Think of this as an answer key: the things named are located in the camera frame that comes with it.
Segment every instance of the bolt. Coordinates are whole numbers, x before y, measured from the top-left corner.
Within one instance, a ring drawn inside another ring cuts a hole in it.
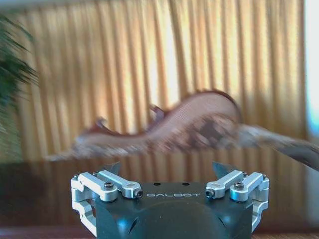
[[[134,193],[135,198],[141,198],[143,196],[143,191],[139,190]]]
[[[113,183],[110,183],[110,182],[104,183],[104,188],[105,188],[105,189],[111,189],[111,188],[113,188],[113,187],[114,187]]]
[[[237,182],[235,183],[235,188],[241,190],[244,188],[244,184],[242,182]]]
[[[205,192],[205,194],[206,194],[206,197],[212,198],[212,197],[215,196],[215,191],[212,190],[212,189],[207,189],[206,192]]]

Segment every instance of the potted plant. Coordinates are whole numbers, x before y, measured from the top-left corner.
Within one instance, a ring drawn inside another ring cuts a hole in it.
[[[32,40],[19,23],[0,13],[0,163],[21,159],[20,140],[14,120],[16,97],[21,83],[36,82],[35,71],[18,58],[18,53],[27,49],[15,40],[17,31]]]

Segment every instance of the glossy table surface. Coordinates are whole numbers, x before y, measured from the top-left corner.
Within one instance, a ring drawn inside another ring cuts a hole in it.
[[[245,148],[0,164],[0,238],[90,238],[71,208],[70,179],[118,161],[119,175],[138,182],[206,183],[216,180],[213,162],[265,173],[269,208],[255,233],[319,232],[319,172],[269,148]]]

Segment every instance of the curtain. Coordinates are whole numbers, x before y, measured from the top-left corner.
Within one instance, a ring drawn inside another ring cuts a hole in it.
[[[149,105],[173,107],[208,89],[229,93],[244,121],[306,136],[302,0],[86,0],[37,5],[19,21],[22,57],[39,84],[22,86],[26,160],[68,149],[103,116],[141,132]]]

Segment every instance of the yellow curtain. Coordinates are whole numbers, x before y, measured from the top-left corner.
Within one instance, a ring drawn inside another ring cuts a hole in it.
[[[229,93],[245,123],[304,138],[303,0],[86,0],[26,9],[26,160],[69,148],[97,116],[142,131],[149,105],[197,90]]]

